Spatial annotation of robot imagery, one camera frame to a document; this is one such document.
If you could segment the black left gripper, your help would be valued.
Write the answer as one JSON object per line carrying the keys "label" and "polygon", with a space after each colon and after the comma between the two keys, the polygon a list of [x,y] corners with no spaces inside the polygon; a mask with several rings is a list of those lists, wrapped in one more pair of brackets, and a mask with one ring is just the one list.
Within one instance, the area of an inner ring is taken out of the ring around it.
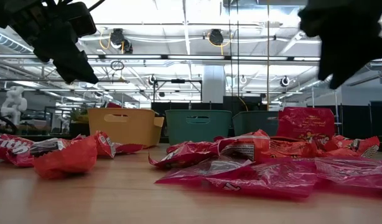
{"label": "black left gripper", "polygon": [[99,82],[87,54],[76,46],[85,36],[85,3],[0,0],[0,28],[10,27],[42,62],[53,61],[66,83]]}

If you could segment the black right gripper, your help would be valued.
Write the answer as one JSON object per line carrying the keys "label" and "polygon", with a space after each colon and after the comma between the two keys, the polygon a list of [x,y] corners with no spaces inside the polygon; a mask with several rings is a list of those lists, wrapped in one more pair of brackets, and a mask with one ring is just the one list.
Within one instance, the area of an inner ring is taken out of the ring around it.
{"label": "black right gripper", "polygon": [[[332,75],[331,89],[336,90],[368,62],[382,58],[382,0],[308,0],[298,16],[300,30],[321,39],[317,78]],[[347,39],[329,37],[332,32],[371,40],[355,47]]]}

